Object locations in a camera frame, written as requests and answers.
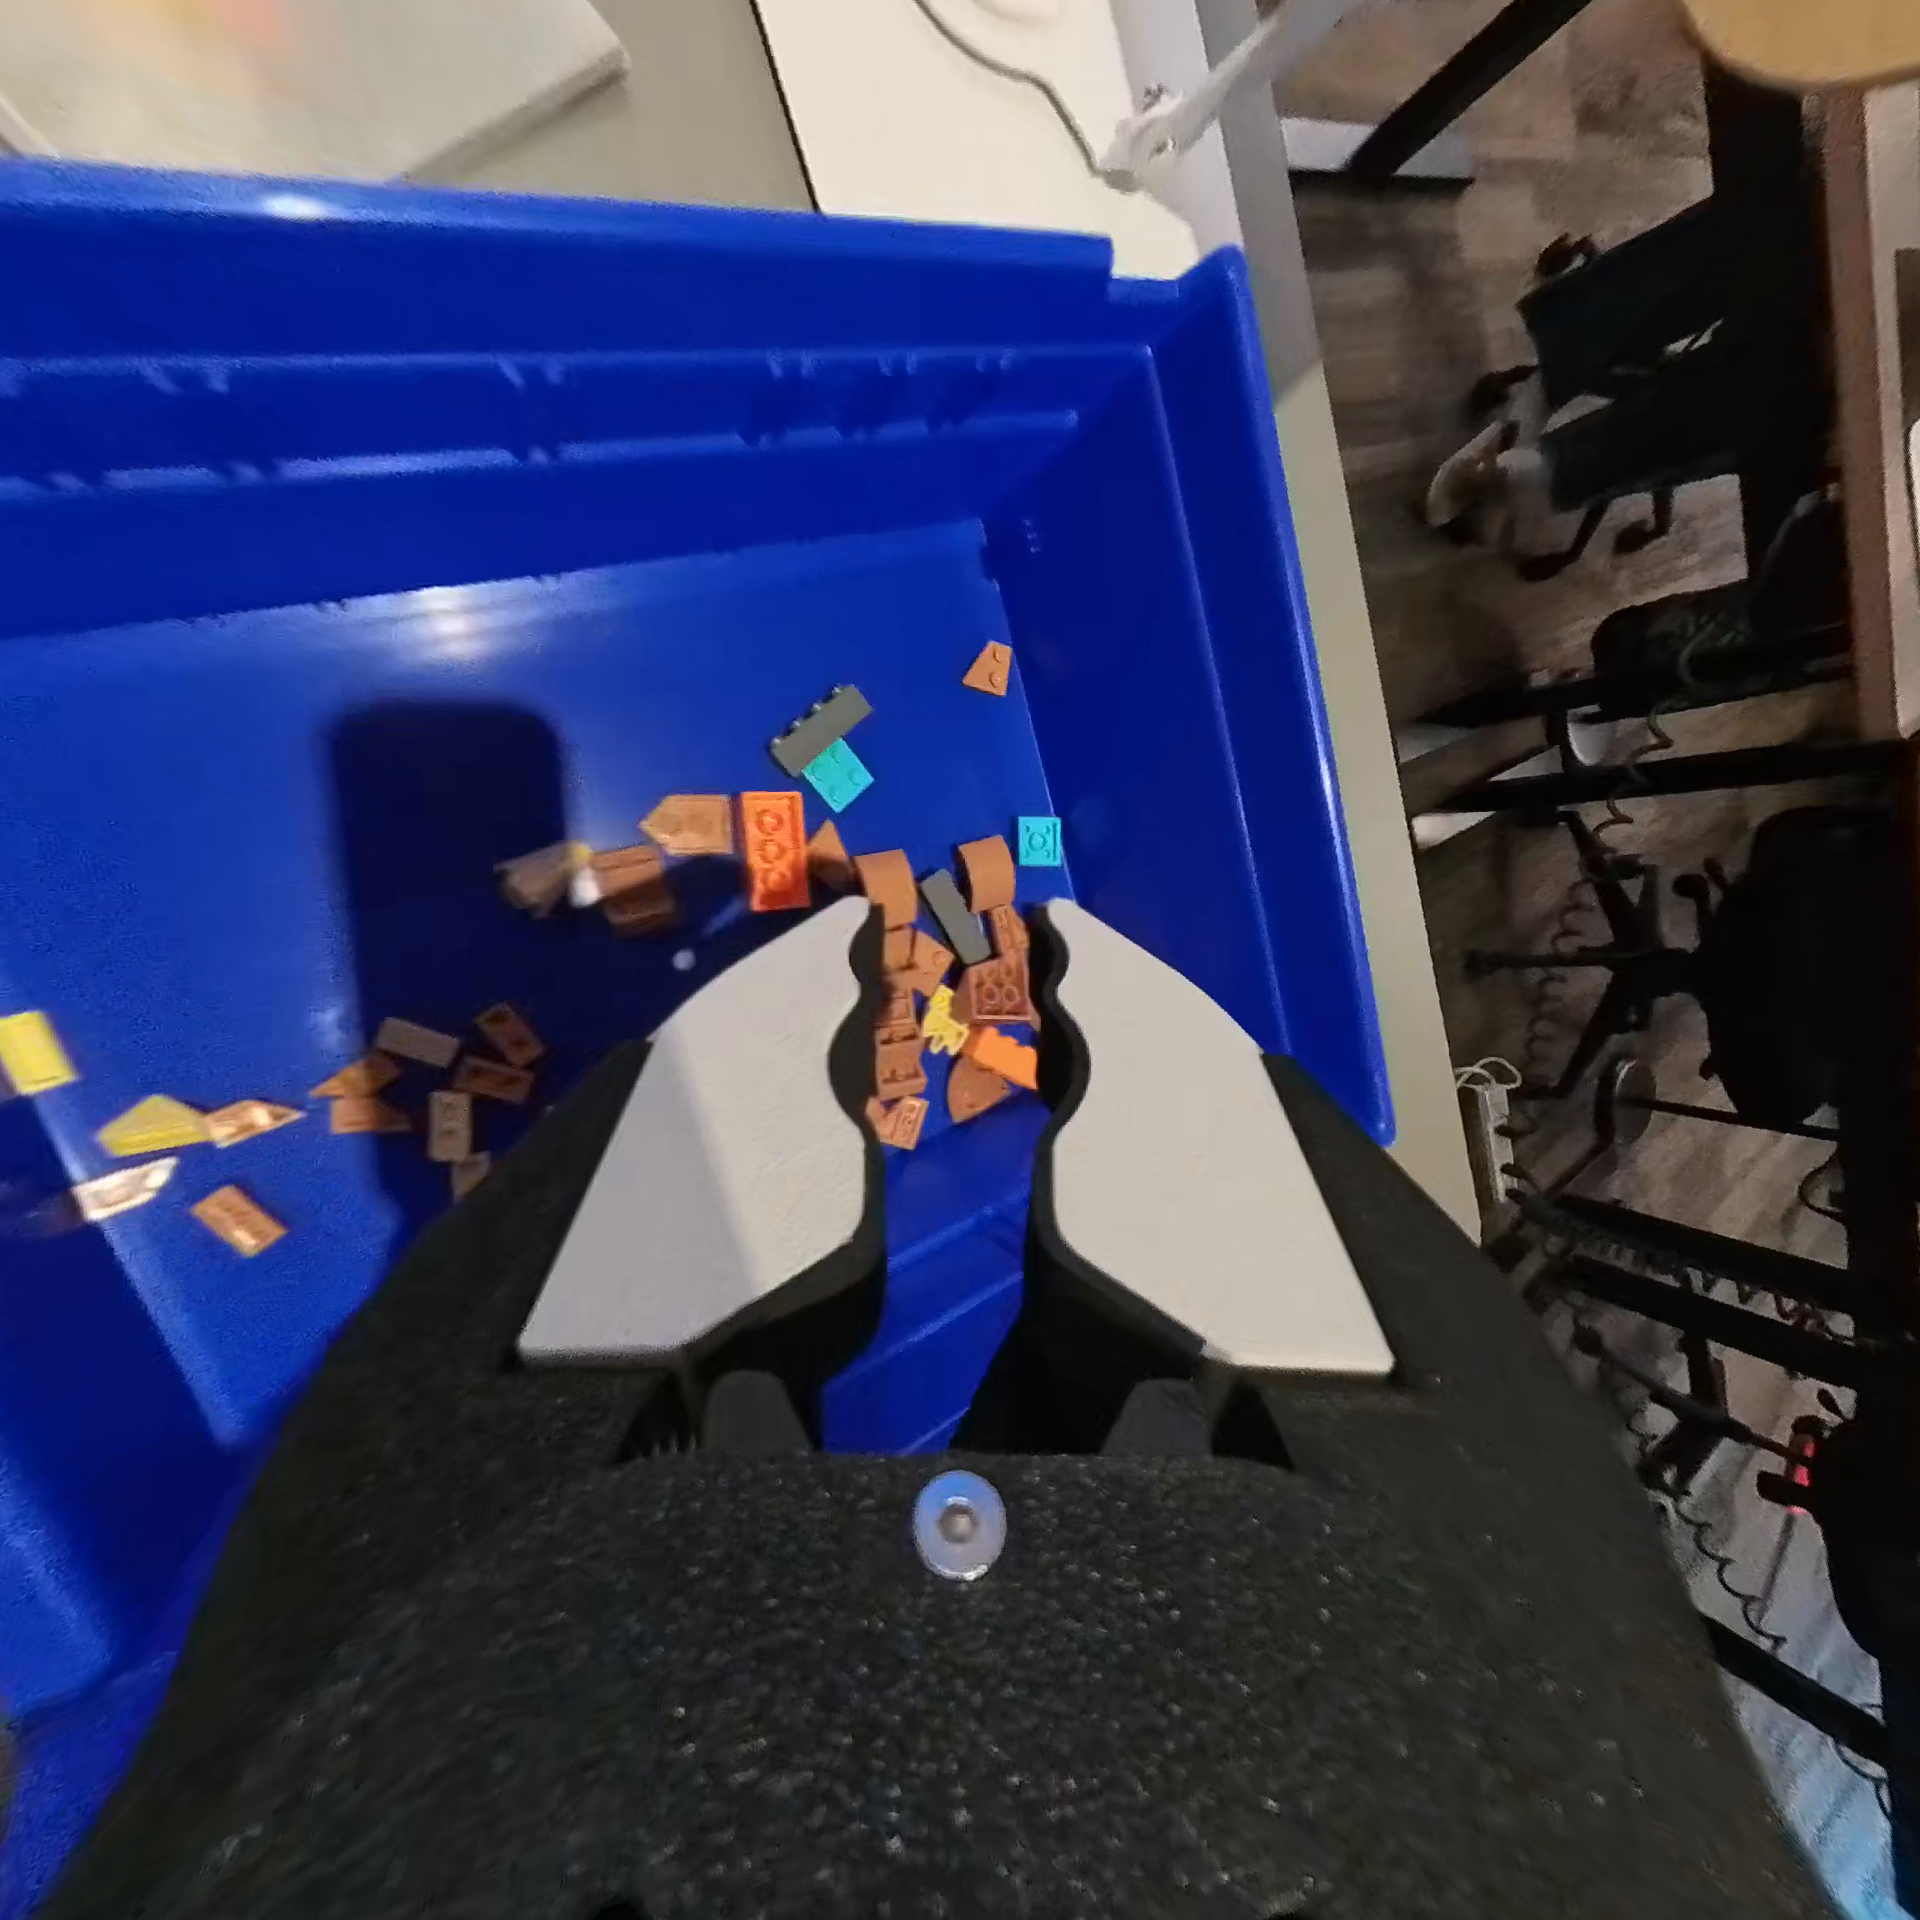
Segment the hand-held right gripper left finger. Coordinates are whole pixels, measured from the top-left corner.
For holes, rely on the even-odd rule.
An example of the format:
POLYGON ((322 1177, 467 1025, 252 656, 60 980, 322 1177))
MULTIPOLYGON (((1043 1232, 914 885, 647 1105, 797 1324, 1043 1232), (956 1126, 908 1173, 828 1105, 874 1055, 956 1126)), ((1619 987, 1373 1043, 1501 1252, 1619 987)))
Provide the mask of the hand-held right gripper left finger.
POLYGON ((660 1021, 520 1363, 693 1363, 809 1308, 874 1319, 883 935, 873 902, 839 897, 660 1021))

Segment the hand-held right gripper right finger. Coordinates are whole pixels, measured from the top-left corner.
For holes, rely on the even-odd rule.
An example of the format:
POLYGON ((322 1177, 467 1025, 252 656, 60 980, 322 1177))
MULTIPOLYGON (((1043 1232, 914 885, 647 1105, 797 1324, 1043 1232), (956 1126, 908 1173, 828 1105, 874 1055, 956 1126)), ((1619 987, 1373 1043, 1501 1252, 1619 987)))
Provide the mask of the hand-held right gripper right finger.
POLYGON ((1073 1043, 1043 1220, 1069 1257, 1249 1372, 1389 1378, 1393 1353, 1258 1038, 1079 902, 1053 902, 1073 1043))

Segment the white stand base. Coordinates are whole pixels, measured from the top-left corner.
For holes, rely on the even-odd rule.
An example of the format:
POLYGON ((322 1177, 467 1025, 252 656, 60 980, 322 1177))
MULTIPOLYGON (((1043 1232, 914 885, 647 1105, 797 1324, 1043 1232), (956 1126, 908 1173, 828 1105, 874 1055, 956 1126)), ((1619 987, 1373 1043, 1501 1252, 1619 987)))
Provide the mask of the white stand base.
POLYGON ((628 69, 595 4, 2 4, 2 157, 416 181, 628 69))

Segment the pile of small toy bricks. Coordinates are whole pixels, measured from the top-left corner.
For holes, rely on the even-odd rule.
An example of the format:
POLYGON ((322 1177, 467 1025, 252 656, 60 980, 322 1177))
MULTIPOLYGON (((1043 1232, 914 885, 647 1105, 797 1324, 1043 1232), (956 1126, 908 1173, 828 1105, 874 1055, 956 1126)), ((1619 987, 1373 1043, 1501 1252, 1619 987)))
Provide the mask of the pile of small toy bricks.
POLYGON ((960 845, 962 905, 943 935, 917 923, 914 883, 902 853, 848 857, 834 816, 802 832, 797 789, 664 792, 628 845, 562 835, 551 737, 507 709, 382 709, 339 734, 339 831, 348 862, 357 950, 373 966, 364 1010, 378 1011, 360 1055, 326 1074, 309 1107, 335 1136, 416 1141, 445 1169, 452 1203, 486 1178, 511 1122, 521 1133, 537 1099, 562 1090, 590 994, 585 966, 517 973, 514 995, 478 1004, 464 1033, 418 1021, 424 989, 439 1011, 481 987, 501 987, 514 943, 482 897, 526 923, 600 923, 612 942, 684 938, 675 966, 723 966, 700 947, 693 910, 715 897, 710 938, 730 932, 727 905, 749 915, 749 943, 773 935, 773 915, 828 897, 873 897, 883 910, 883 1017, 874 1030, 877 1141, 911 1148, 924 1118, 922 1050, 956 1059, 949 1109, 967 1120, 1015 1084, 1000 1062, 1032 1055, 1040 1010, 1029 982, 1029 923, 1015 905, 1005 841, 960 845))

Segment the white power strip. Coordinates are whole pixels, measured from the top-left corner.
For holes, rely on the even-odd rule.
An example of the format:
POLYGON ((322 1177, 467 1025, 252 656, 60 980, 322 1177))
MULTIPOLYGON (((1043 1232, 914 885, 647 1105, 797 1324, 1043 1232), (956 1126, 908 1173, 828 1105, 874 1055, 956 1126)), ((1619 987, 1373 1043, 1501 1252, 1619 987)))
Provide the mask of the white power strip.
POLYGON ((1512 1133, 1517 1069, 1501 1055, 1481 1055, 1452 1072, 1469 1178, 1480 1208, 1480 1245, 1492 1246, 1517 1219, 1521 1164, 1512 1133))

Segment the blue plastic bin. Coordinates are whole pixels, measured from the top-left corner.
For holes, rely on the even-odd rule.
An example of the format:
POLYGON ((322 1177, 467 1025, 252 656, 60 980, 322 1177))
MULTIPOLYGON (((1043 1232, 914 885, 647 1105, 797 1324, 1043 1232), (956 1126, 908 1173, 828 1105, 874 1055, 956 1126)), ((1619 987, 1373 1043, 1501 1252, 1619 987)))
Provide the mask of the blue plastic bin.
POLYGON ((1069 894, 1378 1142, 1393 1105, 1233 245, 2 163, 2 1916, 145 1737, 339 1327, 452 1205, 320 1080, 384 1019, 548 1047, 504 1157, 797 923, 507 902, 673 792, 821 789, 1069 894))

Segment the black office chair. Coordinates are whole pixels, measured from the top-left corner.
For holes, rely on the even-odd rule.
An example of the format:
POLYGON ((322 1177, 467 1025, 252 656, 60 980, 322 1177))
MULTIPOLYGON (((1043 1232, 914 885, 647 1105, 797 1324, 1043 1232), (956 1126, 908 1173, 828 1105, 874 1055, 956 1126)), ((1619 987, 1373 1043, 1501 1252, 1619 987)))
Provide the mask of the black office chair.
MULTIPOLYGON (((1610 403, 1662 418, 1695 457, 1684 486, 1741 484, 1747 569, 1764 577, 1827 491, 1822 226, 1813 199, 1792 194, 1767 205, 1708 195, 1612 247, 1560 236, 1517 300, 1527 360, 1481 371, 1467 418, 1480 429, 1514 413, 1548 423, 1610 403)), ((1647 520, 1616 537, 1616 552, 1667 539, 1680 491, 1647 496, 1647 520)), ((1606 511, 1508 520, 1514 570, 1525 581, 1569 570, 1606 511)))
POLYGON ((1597 1086, 1599 1141, 1636 1141, 1647 1118, 1801 1141, 1912 1147, 1904 845, 1887 802, 1820 802, 1752 831, 1741 874, 1717 862, 1662 883, 1560 812, 1576 874, 1599 908, 1597 947, 1469 950, 1469 977, 1602 973, 1602 994, 1540 1096, 1597 1086), (1701 1079, 1723 1109, 1660 1096, 1626 1043, 1667 1000, 1708 1033, 1701 1079))

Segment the wooden table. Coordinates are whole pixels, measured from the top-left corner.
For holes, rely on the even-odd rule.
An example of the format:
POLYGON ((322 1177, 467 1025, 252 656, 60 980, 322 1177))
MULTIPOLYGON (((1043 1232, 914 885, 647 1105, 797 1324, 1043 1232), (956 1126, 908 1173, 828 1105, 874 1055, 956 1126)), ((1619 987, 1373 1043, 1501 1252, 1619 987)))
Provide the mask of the wooden table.
POLYGON ((1918 77, 1820 113, 1859 732, 1918 737, 1918 77))

